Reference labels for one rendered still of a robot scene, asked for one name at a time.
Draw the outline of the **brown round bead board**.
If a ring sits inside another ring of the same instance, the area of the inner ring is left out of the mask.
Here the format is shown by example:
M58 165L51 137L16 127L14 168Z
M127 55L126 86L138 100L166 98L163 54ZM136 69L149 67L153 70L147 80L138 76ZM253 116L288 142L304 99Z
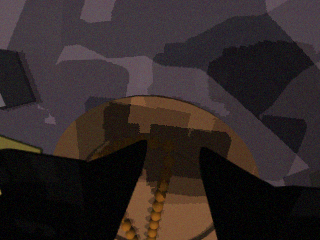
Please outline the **brown round bead board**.
M188 101L162 95L133 95L108 101L83 113L59 138L53 156L91 161L126 137L171 140L175 165L163 202L156 240L218 240L200 174L200 151L207 147L260 179L249 148L213 113ZM147 240L160 171L168 155L161 145L147 152L125 219L138 240Z

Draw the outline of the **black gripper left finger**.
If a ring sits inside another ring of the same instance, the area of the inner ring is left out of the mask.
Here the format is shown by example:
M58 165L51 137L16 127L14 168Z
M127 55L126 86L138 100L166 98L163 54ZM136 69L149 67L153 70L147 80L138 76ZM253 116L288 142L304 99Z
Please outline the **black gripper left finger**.
M114 240L142 172L147 140L91 161L0 150L0 191L68 203L79 240Z

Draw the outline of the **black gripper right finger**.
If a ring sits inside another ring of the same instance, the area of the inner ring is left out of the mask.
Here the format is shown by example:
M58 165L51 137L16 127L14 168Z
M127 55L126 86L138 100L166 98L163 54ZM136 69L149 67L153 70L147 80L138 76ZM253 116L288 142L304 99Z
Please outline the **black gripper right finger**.
M272 186L207 147L199 161L218 240L289 240L299 221L320 218L320 188Z

